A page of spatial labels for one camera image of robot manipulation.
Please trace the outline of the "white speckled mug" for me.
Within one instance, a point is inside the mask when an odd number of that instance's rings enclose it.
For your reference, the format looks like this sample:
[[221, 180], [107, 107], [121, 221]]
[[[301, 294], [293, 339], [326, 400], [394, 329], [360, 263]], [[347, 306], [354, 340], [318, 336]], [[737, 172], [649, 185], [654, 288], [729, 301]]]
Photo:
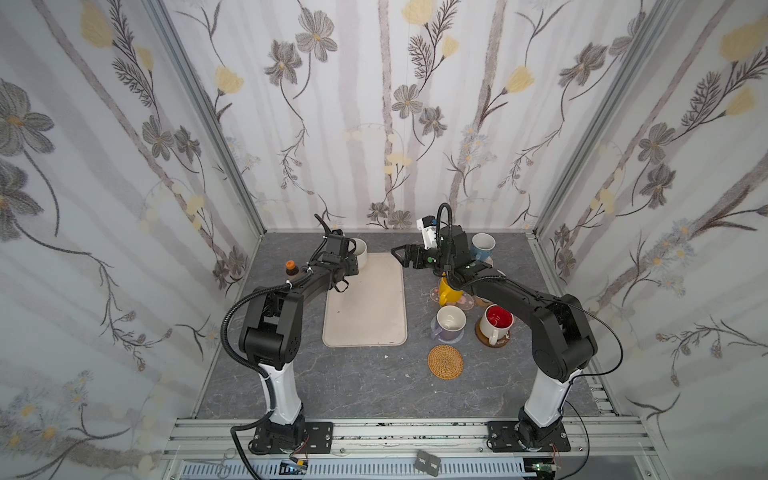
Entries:
[[368, 260], [368, 246], [362, 238], [352, 238], [349, 244], [349, 252], [354, 255], [358, 270], [362, 271]]

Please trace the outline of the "blue floral mug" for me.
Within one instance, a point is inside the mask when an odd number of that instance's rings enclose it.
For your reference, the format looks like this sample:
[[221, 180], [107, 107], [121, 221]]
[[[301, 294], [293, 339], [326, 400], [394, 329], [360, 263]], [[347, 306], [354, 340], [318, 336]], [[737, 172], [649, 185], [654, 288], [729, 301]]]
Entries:
[[471, 255], [476, 261], [487, 261], [496, 246], [495, 238], [488, 233], [476, 233], [471, 239]]

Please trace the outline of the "yellow cup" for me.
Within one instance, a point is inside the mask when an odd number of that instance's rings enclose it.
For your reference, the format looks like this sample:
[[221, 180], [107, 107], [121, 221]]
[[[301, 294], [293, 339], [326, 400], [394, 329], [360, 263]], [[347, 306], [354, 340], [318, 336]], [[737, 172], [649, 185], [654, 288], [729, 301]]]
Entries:
[[438, 303], [441, 307], [460, 303], [463, 295], [462, 290], [454, 289], [449, 285], [445, 275], [441, 277], [438, 286]]

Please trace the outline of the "pink flower silicone coaster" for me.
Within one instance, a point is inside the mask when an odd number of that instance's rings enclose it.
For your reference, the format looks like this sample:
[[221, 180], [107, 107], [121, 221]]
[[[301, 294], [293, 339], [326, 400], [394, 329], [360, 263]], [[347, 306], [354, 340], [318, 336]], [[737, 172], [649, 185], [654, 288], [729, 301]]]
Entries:
[[[439, 305], [439, 303], [438, 303], [438, 287], [435, 287], [435, 288], [433, 288], [430, 291], [429, 298], [433, 302], [435, 302], [435, 303], [437, 303]], [[461, 309], [462, 311], [468, 311], [468, 310], [471, 310], [474, 307], [474, 301], [473, 301], [473, 298], [470, 295], [464, 293], [460, 303], [458, 303], [456, 305], [447, 305], [447, 306], [455, 306], [455, 307]]]

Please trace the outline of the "beige plastic tray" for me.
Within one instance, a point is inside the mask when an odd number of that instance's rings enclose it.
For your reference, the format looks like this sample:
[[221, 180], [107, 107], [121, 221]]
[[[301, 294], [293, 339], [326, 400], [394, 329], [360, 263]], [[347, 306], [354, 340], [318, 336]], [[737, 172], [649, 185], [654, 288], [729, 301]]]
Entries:
[[328, 292], [322, 340], [330, 348], [395, 347], [408, 336], [403, 268], [389, 253], [371, 253], [343, 293]]

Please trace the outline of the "lavender white cup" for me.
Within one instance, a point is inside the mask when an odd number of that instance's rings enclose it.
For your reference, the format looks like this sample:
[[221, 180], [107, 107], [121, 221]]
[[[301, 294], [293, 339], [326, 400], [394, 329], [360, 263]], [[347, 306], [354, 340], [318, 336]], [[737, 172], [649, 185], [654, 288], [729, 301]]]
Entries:
[[441, 307], [437, 311], [435, 318], [440, 326], [448, 331], [465, 329], [467, 323], [464, 311], [455, 306]]

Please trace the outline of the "grey-blue woven round coaster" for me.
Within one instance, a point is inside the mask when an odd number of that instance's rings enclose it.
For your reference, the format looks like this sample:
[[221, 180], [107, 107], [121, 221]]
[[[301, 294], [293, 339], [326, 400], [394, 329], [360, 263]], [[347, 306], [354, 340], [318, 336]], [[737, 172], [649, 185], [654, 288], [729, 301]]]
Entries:
[[443, 329], [434, 318], [430, 325], [430, 336], [433, 340], [441, 342], [443, 344], [453, 345], [460, 342], [465, 334], [465, 330], [448, 331]]

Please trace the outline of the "white mug red interior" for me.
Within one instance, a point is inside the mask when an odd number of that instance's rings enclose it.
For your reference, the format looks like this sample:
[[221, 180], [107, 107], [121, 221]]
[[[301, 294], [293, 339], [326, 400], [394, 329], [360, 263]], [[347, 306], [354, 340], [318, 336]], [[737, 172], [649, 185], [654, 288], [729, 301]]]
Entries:
[[476, 335], [486, 346], [500, 348], [508, 343], [514, 322], [515, 317], [509, 311], [490, 305], [476, 324]]

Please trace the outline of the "glossy brown round coaster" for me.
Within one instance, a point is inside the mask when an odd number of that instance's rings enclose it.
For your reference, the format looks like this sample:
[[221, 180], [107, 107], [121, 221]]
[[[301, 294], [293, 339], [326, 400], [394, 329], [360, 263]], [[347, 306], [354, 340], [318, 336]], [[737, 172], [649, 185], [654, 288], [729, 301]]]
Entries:
[[502, 348], [510, 341], [510, 334], [506, 333], [504, 336], [501, 336], [494, 344], [491, 344], [489, 338], [482, 333], [479, 323], [475, 324], [474, 331], [476, 338], [480, 341], [480, 343], [489, 348]]

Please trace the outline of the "rattan wicker round coaster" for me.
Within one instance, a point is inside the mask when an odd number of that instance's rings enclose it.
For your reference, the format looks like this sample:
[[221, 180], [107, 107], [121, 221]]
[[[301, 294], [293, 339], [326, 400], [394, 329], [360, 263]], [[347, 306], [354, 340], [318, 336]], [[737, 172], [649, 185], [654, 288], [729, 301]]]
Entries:
[[442, 380], [454, 380], [464, 370], [461, 353], [450, 345], [438, 345], [430, 350], [427, 365], [431, 373]]

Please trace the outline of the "cork paw print coaster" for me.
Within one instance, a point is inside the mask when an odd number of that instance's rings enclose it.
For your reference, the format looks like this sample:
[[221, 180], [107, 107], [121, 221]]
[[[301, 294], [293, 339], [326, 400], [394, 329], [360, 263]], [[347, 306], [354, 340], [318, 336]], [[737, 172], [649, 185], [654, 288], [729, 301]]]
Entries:
[[483, 309], [485, 309], [485, 308], [489, 307], [490, 305], [492, 305], [491, 301], [488, 301], [488, 300], [483, 299], [483, 298], [478, 297], [478, 296], [473, 296], [473, 301], [474, 301], [474, 305], [476, 307], [483, 308]]

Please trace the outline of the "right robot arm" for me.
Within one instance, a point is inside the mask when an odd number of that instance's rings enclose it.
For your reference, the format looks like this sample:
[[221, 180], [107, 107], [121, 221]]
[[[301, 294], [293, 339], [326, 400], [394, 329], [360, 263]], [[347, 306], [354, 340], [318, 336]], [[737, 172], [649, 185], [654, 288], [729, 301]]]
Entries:
[[537, 366], [534, 385], [516, 421], [487, 423], [488, 448], [494, 452], [569, 451], [563, 406], [572, 383], [598, 350], [579, 300], [536, 291], [474, 259], [467, 234], [458, 226], [432, 224], [426, 230], [437, 238], [391, 249], [403, 267], [431, 269], [452, 289], [491, 301], [530, 329]]

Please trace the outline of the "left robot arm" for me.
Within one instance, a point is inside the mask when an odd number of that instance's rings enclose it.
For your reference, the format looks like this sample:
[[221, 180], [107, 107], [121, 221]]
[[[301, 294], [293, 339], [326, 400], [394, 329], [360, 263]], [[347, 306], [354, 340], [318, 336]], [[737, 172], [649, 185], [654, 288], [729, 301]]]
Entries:
[[305, 265], [288, 264], [281, 285], [256, 289], [248, 300], [238, 348], [260, 376], [267, 402], [266, 419], [256, 427], [250, 446], [253, 452], [295, 451], [305, 443], [304, 407], [293, 367], [304, 308], [331, 289], [349, 286], [347, 278], [359, 273], [356, 249], [354, 239], [330, 230]]

